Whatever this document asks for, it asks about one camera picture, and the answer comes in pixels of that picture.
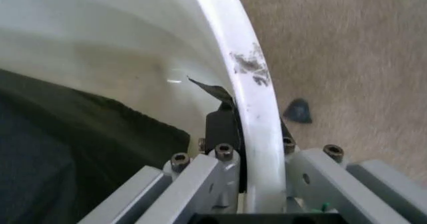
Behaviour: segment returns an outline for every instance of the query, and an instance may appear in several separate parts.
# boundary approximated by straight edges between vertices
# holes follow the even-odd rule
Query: beige carpet
[[[427,0],[241,0],[302,148],[341,146],[427,186]]]

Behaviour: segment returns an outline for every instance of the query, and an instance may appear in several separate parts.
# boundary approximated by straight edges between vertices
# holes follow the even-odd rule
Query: curved white edge
[[[216,37],[240,111],[248,161],[244,211],[281,212],[286,189],[282,132],[257,37],[240,0],[197,1]]]

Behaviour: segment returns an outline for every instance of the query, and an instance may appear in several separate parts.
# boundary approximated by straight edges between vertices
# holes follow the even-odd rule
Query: bolt
[[[283,137],[283,146],[285,154],[291,154],[295,151],[295,141],[290,137]]]
[[[198,142],[197,142],[197,144],[198,144],[198,150],[199,150],[199,152],[200,153],[205,153],[205,150],[206,150],[206,142],[205,142],[205,139],[204,138],[199,138],[198,139]]]
[[[180,152],[174,154],[170,161],[172,170],[181,173],[190,164],[190,157],[187,153]]]
[[[337,163],[341,163],[344,157],[343,149],[337,145],[325,145],[323,151]]]
[[[227,143],[218,144],[215,146],[215,157],[221,161],[233,159],[233,147]]]

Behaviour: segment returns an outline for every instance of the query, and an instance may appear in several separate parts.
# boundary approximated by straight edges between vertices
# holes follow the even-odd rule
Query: black cloth
[[[190,140],[115,100],[3,70],[0,103],[0,222],[76,222],[144,165],[162,168],[186,152]]]

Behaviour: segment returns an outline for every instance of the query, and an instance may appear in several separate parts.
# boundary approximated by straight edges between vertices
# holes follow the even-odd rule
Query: hex socket screw
[[[215,146],[215,157],[220,161],[229,161],[233,159],[234,148],[227,143]]]
[[[283,146],[285,154],[291,154],[295,151],[295,141],[290,137],[283,137]]]
[[[337,145],[325,145],[323,147],[323,152],[337,163],[341,163],[343,161],[344,150]]]
[[[170,159],[172,170],[178,173],[181,173],[190,164],[190,157],[184,152],[176,153]]]

